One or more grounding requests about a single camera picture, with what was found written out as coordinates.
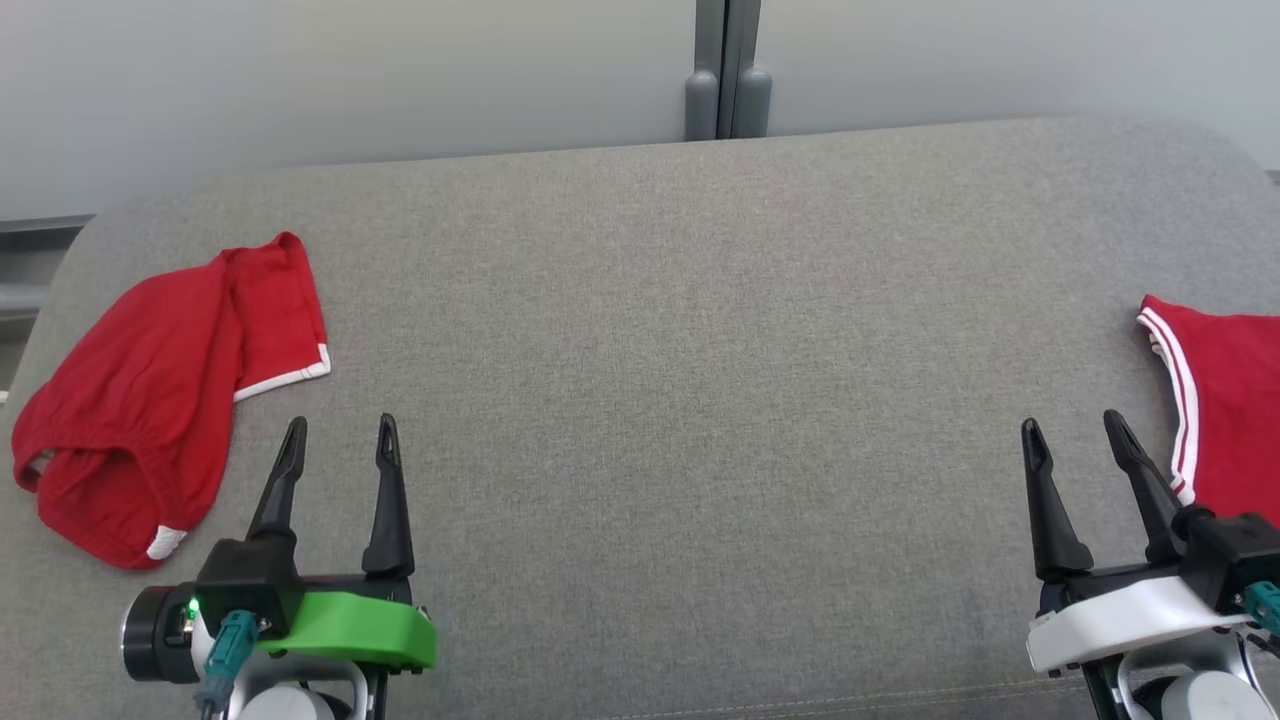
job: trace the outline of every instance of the teal cable connector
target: teal cable connector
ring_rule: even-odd
[[[1272,635],[1280,637],[1280,588],[1262,580],[1244,591],[1244,611]]]
[[[247,610],[233,610],[223,619],[218,630],[214,650],[205,659],[205,678],[196,693],[196,710],[201,717],[212,717],[227,712],[236,688],[236,675],[257,644],[257,620]]]

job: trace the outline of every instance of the white panel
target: white panel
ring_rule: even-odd
[[[769,135],[1172,115],[1280,168],[1275,0],[764,0]]]
[[[5,0],[0,220],[215,173],[677,141],[694,4]]]

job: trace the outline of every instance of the folded red garment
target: folded red garment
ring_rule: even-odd
[[[143,281],[23,407],[14,478],[40,519],[118,568],[152,568],[209,511],[234,401],[329,372],[292,233]]]
[[[1148,295],[1138,323],[1174,382],[1178,498],[1280,525],[1280,318],[1206,315]]]

